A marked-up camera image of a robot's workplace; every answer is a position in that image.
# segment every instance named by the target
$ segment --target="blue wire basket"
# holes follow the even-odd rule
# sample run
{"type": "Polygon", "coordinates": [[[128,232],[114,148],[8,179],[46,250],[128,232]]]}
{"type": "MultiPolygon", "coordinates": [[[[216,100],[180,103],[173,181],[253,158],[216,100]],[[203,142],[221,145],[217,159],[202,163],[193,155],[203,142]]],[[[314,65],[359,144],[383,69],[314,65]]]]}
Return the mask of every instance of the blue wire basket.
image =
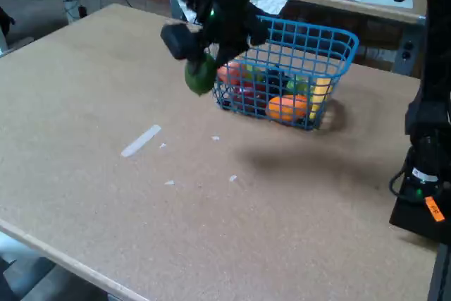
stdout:
{"type": "Polygon", "coordinates": [[[260,19],[268,25],[269,39],[219,68],[213,88],[216,102],[248,116],[318,128],[359,39],[331,27],[260,19]]]}

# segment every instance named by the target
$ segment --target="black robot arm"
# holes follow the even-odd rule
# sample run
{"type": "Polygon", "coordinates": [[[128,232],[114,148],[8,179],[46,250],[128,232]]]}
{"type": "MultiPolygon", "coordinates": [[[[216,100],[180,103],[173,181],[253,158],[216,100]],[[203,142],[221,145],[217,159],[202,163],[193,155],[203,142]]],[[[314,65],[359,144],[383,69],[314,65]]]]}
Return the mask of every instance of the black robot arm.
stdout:
{"type": "Polygon", "coordinates": [[[411,147],[390,181],[397,195],[390,222],[451,245],[451,1],[428,0],[426,50],[419,91],[405,116],[411,147]],[[402,179],[400,190],[394,188],[402,179]]]}
{"type": "Polygon", "coordinates": [[[218,44],[216,67],[249,49],[248,39],[258,45],[266,41],[267,27],[257,19],[249,0],[183,0],[196,13],[202,28],[191,33],[185,25],[167,25],[161,37],[176,59],[203,63],[204,50],[218,44]]]}

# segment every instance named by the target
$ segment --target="tabletop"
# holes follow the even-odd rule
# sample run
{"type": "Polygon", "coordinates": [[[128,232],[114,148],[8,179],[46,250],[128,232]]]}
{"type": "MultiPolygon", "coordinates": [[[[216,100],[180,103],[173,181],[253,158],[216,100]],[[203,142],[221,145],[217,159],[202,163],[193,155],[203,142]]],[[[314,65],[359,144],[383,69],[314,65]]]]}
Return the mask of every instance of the tabletop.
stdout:
{"type": "Polygon", "coordinates": [[[374,16],[400,23],[424,25],[426,22],[426,0],[414,0],[413,8],[381,6],[353,0],[295,0],[374,16]]]}
{"type": "Polygon", "coordinates": [[[425,300],[435,246],[388,223],[418,80],[353,65],[288,128],[191,93],[167,20],[110,6],[0,60],[0,230],[124,300],[425,300]]]}

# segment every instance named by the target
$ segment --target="green fruit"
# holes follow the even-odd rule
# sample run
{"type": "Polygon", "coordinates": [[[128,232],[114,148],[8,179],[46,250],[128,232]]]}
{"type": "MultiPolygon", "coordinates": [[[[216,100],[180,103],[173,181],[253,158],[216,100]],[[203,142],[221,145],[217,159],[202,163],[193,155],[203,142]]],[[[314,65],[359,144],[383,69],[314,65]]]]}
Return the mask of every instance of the green fruit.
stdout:
{"type": "Polygon", "coordinates": [[[185,66],[185,82],[189,89],[201,96],[210,92],[216,80],[216,64],[212,56],[205,55],[206,59],[195,73],[195,65],[189,61],[185,66]]]}
{"type": "Polygon", "coordinates": [[[309,86],[303,81],[296,81],[296,88],[295,88],[295,79],[291,79],[286,87],[286,93],[287,94],[303,94],[307,95],[309,86]]]}
{"type": "Polygon", "coordinates": [[[246,65],[246,72],[245,74],[243,74],[244,79],[263,82],[264,76],[265,76],[264,72],[261,71],[258,67],[246,65]]]}

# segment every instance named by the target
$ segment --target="toy orange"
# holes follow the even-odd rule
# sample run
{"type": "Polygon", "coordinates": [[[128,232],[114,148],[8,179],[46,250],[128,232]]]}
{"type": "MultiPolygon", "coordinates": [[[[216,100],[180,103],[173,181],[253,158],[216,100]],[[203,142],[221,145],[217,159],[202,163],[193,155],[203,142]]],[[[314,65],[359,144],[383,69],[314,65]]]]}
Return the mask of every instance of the toy orange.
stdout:
{"type": "Polygon", "coordinates": [[[307,113],[307,97],[284,95],[272,98],[266,107],[266,115],[277,120],[295,122],[307,113]]]}
{"type": "Polygon", "coordinates": [[[240,70],[245,69],[245,65],[236,61],[229,61],[218,69],[219,79],[227,85],[240,84],[240,70]]]}

